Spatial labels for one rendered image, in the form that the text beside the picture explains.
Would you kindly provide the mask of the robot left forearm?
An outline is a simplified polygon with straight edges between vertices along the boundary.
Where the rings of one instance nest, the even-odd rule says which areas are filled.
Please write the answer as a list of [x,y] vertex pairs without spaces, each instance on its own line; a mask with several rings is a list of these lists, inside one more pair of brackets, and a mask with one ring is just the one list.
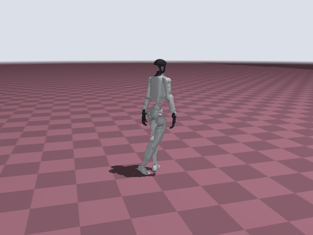
[[[144,105],[143,105],[143,109],[145,109],[145,113],[147,113],[147,109],[148,109],[148,106],[149,106],[149,102],[150,100],[146,98],[145,96],[145,99],[144,99]],[[143,110],[142,109],[142,110]]]

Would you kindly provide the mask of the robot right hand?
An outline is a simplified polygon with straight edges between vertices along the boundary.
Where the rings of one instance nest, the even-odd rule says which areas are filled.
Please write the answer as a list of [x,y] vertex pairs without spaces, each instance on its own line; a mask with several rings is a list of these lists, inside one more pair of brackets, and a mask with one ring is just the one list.
[[172,126],[170,127],[170,129],[172,129],[174,127],[174,124],[176,122],[176,117],[177,116],[175,116],[175,113],[172,113],[173,122],[172,122]]

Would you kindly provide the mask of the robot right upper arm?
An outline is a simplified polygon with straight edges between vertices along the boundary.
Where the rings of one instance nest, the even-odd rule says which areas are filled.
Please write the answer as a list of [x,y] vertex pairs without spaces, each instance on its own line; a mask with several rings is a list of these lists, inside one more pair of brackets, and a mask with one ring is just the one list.
[[171,79],[163,77],[162,82],[165,86],[166,100],[169,101],[169,96],[171,95]]

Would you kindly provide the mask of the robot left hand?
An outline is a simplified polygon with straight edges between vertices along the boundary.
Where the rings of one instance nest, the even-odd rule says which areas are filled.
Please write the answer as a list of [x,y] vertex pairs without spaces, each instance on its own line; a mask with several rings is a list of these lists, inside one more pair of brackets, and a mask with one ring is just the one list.
[[142,110],[142,123],[145,125],[145,126],[147,126],[147,124],[145,123],[145,122],[147,122],[147,120],[146,120],[146,115],[147,113],[145,113],[145,109],[143,109]]

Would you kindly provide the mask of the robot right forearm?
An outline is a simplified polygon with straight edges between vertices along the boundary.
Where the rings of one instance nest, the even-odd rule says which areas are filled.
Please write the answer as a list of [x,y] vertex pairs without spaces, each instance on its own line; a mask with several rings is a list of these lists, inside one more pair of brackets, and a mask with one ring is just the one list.
[[172,113],[175,113],[175,116],[176,116],[176,109],[175,109],[175,106],[174,106],[174,97],[172,95],[169,96],[169,102],[168,102],[168,105],[169,105],[169,108],[170,108],[170,111],[171,111],[171,115]]

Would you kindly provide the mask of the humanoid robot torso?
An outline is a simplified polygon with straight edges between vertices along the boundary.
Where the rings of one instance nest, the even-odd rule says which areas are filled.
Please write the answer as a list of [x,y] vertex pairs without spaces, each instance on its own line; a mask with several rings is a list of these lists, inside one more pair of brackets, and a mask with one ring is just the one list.
[[165,86],[162,82],[162,78],[166,77],[163,76],[152,76],[150,80],[150,96],[151,101],[156,102],[154,107],[150,109],[150,116],[153,119],[156,119],[157,114],[163,114],[163,110],[161,109],[162,104],[160,102],[165,102],[166,93],[165,93]]

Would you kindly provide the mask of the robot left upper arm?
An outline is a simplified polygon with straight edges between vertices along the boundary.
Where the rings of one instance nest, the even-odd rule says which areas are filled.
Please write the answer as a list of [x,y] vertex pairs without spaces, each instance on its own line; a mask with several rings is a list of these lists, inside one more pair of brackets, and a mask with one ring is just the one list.
[[147,86],[147,93],[146,93],[146,98],[148,98],[148,99],[151,99],[151,96],[150,96],[150,80],[151,80],[151,77],[148,78],[148,86]]

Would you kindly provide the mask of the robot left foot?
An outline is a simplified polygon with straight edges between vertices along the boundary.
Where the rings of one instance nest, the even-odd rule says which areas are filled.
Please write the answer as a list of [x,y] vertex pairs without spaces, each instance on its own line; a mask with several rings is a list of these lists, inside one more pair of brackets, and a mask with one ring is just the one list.
[[157,164],[152,167],[152,171],[157,171],[160,168],[160,165]]

